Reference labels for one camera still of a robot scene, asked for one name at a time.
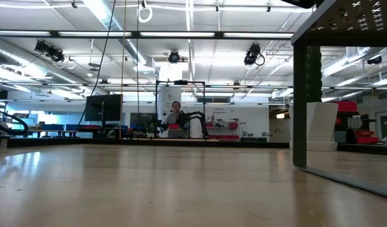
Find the person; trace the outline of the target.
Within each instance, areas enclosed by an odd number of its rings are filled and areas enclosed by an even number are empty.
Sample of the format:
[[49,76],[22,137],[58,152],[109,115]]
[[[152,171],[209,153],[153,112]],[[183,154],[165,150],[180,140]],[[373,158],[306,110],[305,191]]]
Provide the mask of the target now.
[[185,122],[183,125],[178,123],[181,112],[181,104],[178,101],[172,103],[172,112],[167,116],[164,121],[165,124],[169,125],[178,125],[179,128],[176,130],[170,130],[167,134],[168,138],[177,139],[177,138],[188,138],[188,131],[190,130],[190,125],[188,122]]

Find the overhead light bar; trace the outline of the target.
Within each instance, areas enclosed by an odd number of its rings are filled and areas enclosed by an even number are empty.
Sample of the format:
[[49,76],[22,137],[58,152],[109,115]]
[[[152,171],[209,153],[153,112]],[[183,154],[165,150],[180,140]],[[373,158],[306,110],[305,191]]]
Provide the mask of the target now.
[[31,31],[0,30],[0,37],[38,38],[174,38],[174,39],[244,39],[244,40],[290,40],[291,32],[142,32],[142,31]]

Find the black monitor on stand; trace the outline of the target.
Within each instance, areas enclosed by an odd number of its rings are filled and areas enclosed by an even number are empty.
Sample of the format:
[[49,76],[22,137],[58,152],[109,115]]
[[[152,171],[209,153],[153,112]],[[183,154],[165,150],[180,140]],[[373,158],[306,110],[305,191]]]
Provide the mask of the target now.
[[108,137],[112,130],[108,122],[121,123],[122,102],[121,94],[89,96],[86,99],[85,121],[101,123],[99,137]]

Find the grey perforated metal shelf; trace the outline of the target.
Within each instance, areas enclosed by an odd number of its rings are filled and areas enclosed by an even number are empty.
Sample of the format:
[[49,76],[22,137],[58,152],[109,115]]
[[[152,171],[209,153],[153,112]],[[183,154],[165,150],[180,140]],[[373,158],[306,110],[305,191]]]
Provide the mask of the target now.
[[310,46],[387,47],[387,0],[324,0],[292,35],[294,47],[293,164],[304,172],[387,197],[387,188],[308,166],[307,49]]

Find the white hexagonal plant pot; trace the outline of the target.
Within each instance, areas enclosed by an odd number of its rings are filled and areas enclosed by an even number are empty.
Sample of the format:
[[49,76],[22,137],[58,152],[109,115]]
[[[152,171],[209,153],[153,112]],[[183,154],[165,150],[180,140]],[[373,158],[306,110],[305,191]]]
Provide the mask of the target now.
[[337,103],[312,102],[307,104],[307,150],[336,151],[335,122]]

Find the red storage bins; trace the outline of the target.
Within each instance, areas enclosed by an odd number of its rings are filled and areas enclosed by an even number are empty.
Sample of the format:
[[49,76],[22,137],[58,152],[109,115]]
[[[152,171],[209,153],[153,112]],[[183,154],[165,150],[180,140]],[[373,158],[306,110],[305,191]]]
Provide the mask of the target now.
[[375,122],[368,115],[358,112],[357,104],[351,101],[335,102],[338,112],[335,121],[334,138],[338,144],[380,144],[382,141],[369,124]]

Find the black background frame rig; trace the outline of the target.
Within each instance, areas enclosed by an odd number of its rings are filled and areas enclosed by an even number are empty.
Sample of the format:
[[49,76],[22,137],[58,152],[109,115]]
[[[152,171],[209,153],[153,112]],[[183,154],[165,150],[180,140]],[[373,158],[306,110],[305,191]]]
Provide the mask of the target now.
[[179,128],[178,125],[165,124],[167,116],[172,112],[172,103],[181,100],[181,86],[182,85],[196,85],[201,83],[205,85],[205,82],[201,81],[156,81],[155,84],[155,115],[156,119],[153,121],[153,126],[155,127],[155,137],[158,137],[158,133],[176,130]]

